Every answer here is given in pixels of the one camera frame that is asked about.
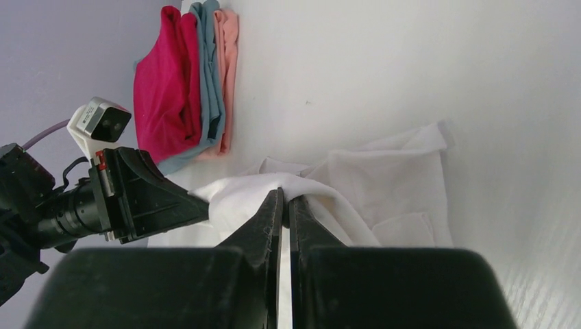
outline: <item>gray background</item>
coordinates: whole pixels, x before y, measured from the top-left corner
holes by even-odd
[[[163,5],[179,0],[0,1],[0,144],[25,143],[93,96],[132,110],[133,63],[156,41]],[[121,141],[136,146],[133,121]],[[82,156],[66,130],[39,142],[30,154],[60,183],[60,173]],[[86,175],[87,166],[71,173]],[[106,245],[100,236],[80,247]],[[119,246],[108,243],[108,246]],[[42,253],[55,265],[62,255]],[[0,328],[22,328],[48,275],[29,278],[20,293],[0,307]]]

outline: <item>magenta cloth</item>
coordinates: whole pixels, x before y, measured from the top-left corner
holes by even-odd
[[[140,149],[159,163],[199,144],[201,104],[197,20],[161,11],[160,35],[135,70],[134,110]]]

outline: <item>white cloth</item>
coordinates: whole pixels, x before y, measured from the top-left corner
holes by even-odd
[[[213,247],[252,217],[268,192],[305,195],[322,225],[346,245],[451,247],[437,124],[306,166],[264,159],[238,177],[190,193],[208,202],[209,221],[149,238],[149,247]],[[283,231],[279,328],[292,328],[290,239]]]

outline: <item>garment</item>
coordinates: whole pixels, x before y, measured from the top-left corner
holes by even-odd
[[[155,163],[198,145],[203,134],[196,91],[198,40],[196,35],[185,38],[182,34],[196,28],[196,19],[191,14],[180,16],[174,7],[162,8],[160,35],[149,54],[136,65],[137,140]]]
[[[226,110],[225,127],[219,145],[205,150],[197,157],[198,160],[227,155],[230,152],[230,145],[232,144],[234,84],[236,81],[236,61],[238,59],[238,15],[228,9],[215,11],[214,32],[216,34],[222,97]]]
[[[193,189],[190,194],[210,202],[210,220],[152,236],[148,246],[214,247],[256,213],[269,191],[281,187],[287,201],[304,195],[315,218],[348,246],[451,247],[441,129],[432,124],[331,151],[312,166],[267,158],[241,176]],[[182,183],[176,176],[173,181]],[[292,328],[287,229],[280,264],[279,327]]]
[[[203,4],[194,3],[190,7],[199,22],[197,37],[200,48],[200,87],[202,137],[196,147],[192,147],[159,162],[159,170],[167,175],[182,168],[205,149],[220,142],[225,126],[225,108],[220,85],[217,60],[217,48],[214,41],[214,12],[220,5],[216,0],[207,0]]]

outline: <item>teal cloth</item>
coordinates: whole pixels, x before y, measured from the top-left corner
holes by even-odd
[[[217,0],[207,0],[203,4],[196,2],[190,7],[198,22],[202,137],[198,146],[158,163],[164,175],[176,172],[205,149],[220,143],[224,133],[225,108],[214,39],[214,12],[219,9]]]

